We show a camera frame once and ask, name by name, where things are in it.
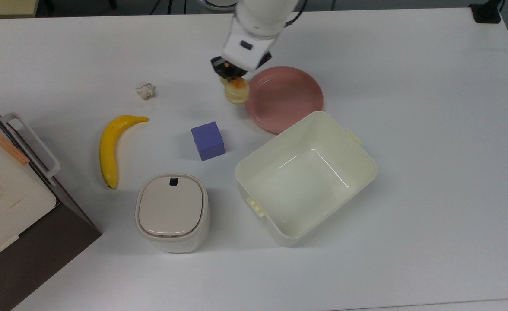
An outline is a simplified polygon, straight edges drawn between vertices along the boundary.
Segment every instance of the table surface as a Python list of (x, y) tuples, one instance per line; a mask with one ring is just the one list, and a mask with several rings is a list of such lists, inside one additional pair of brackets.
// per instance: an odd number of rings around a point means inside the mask
[[(226, 102), (209, 59), (230, 15), (0, 20), (0, 113), (19, 112), (103, 235), (17, 310), (336, 310), (508, 299), (508, 33), (466, 8), (306, 12), (267, 66), (321, 85), (325, 108), (377, 178), (293, 248), (238, 193), (234, 168), (274, 135)], [(156, 86), (142, 101), (137, 83)], [(98, 167), (104, 126), (149, 116)], [(227, 153), (201, 162), (190, 129), (218, 122)], [(210, 234), (160, 252), (135, 228), (159, 173), (207, 187)]]

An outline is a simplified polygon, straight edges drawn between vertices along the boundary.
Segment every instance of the container handle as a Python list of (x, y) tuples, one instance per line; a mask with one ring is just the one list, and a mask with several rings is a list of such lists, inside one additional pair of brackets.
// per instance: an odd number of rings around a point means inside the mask
[(262, 207), (259, 205), (258, 202), (253, 197), (249, 197), (248, 200), (246, 200), (248, 204), (250, 204), (250, 207), (258, 214), (258, 217), (264, 217), (266, 216), (266, 211), (262, 209)]
[(18, 120), (25, 127), (25, 129), (29, 132), (29, 134), (31, 134), (31, 136), (33, 136), (33, 138), (37, 141), (39, 146), (41, 146), (41, 148), (44, 149), (45, 153), (47, 153), (49, 158), (51, 158), (51, 160), (53, 162), (53, 167), (51, 169), (49, 169), (48, 171), (44, 171), (40, 165), (38, 165), (37, 167), (39, 168), (39, 170), (41, 170), (41, 172), (43, 173), (43, 175), (45, 175), (45, 177), (47, 177), (47, 178), (53, 177), (56, 173), (58, 173), (58, 171), (60, 171), (60, 162), (58, 161), (58, 159), (54, 157), (54, 154), (52, 154), (52, 152), (47, 148), (47, 146), (45, 146), (45, 144), (41, 141), (41, 139), (39, 139), (39, 136), (37, 136), (37, 134), (35, 134), (35, 132), (33, 132), (33, 130), (29, 127), (29, 125), (27, 125), (27, 123), (24, 122), (24, 120), (22, 120), (18, 114), (16, 114), (15, 112), (5, 114), (1, 118), (1, 121), (4, 124), (8, 125), (8, 123), (14, 119)]
[(344, 130), (346, 132), (346, 134), (348, 134), (348, 136), (352, 137), (352, 139), (357, 143), (357, 144), (361, 144), (361, 140), (359, 140), (359, 138), (357, 138), (356, 134), (354, 134), (351, 130), (349, 129), (345, 129)]

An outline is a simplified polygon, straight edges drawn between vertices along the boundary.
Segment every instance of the crumpled paper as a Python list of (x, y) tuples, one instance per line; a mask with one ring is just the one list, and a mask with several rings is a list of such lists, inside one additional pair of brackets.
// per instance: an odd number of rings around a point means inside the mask
[(154, 86), (152, 85), (152, 83), (143, 82), (135, 87), (135, 91), (141, 98), (147, 100), (151, 98), (152, 95), (154, 95)]

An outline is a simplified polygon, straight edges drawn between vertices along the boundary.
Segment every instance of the white lid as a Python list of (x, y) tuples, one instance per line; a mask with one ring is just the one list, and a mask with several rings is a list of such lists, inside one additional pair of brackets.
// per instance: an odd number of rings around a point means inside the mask
[(197, 226), (202, 214), (200, 185), (183, 175), (154, 179), (139, 199), (138, 222), (154, 236), (186, 235)]

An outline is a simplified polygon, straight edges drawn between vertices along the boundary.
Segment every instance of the storage box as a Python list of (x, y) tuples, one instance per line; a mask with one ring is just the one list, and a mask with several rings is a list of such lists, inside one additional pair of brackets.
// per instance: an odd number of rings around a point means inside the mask
[(277, 243), (291, 246), (376, 177), (359, 142), (317, 111), (238, 163), (241, 196)]

